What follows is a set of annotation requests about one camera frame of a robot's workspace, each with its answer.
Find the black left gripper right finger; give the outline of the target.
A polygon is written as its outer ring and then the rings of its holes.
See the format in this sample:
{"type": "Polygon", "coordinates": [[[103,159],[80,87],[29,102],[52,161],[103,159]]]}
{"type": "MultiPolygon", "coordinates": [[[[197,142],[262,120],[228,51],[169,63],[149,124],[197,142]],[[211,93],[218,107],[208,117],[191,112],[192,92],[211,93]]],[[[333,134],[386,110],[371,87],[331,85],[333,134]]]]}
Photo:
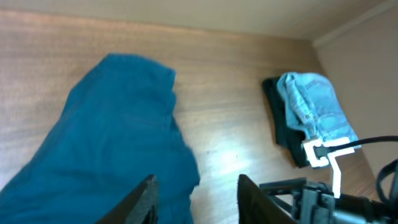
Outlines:
{"type": "Polygon", "coordinates": [[[239,224],[295,224],[291,209],[280,198],[265,194],[247,175],[239,175],[239,224]]]}

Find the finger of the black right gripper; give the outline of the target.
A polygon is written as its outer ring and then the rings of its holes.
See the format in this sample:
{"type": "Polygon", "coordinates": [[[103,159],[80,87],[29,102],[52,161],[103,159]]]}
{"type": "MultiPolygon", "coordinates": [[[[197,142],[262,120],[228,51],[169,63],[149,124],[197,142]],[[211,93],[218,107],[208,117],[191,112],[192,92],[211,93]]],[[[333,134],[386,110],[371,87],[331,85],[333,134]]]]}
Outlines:
{"type": "Polygon", "coordinates": [[[306,178],[260,184],[262,198],[259,202],[259,211],[277,215],[310,215],[311,200],[308,195],[305,195],[305,189],[309,186],[310,181],[306,178]],[[288,204],[278,198],[278,195],[291,195],[293,204],[288,204]]]}

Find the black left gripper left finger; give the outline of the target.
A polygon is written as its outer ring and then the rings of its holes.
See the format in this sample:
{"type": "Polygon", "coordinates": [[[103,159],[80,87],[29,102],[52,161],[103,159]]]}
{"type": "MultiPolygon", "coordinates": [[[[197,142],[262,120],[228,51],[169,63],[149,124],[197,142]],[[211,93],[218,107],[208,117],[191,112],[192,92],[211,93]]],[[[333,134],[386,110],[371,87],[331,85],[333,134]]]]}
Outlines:
{"type": "Polygon", "coordinates": [[[159,182],[148,175],[97,224],[156,224],[159,219],[159,182]]]}

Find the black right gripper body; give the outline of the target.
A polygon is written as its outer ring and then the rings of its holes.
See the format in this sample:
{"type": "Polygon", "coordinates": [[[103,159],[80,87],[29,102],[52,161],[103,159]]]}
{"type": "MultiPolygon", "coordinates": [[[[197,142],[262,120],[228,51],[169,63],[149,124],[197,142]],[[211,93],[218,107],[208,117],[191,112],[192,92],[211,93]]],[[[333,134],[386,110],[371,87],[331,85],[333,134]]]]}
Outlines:
{"type": "Polygon", "coordinates": [[[397,212],[383,203],[346,194],[335,198],[325,185],[305,185],[293,191],[293,198],[290,214],[297,223],[397,223],[397,212]]]}

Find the navy blue shorts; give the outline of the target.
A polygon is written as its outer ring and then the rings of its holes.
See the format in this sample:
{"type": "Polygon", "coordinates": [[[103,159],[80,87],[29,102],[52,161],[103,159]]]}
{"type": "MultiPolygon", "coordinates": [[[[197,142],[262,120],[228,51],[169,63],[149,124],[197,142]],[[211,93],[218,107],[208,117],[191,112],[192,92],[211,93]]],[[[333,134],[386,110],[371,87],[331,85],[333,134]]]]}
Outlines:
{"type": "Polygon", "coordinates": [[[77,85],[32,160],[1,190],[2,223],[94,223],[148,175],[159,223],[191,223],[197,162],[173,116],[175,72],[109,54],[77,85]]]}

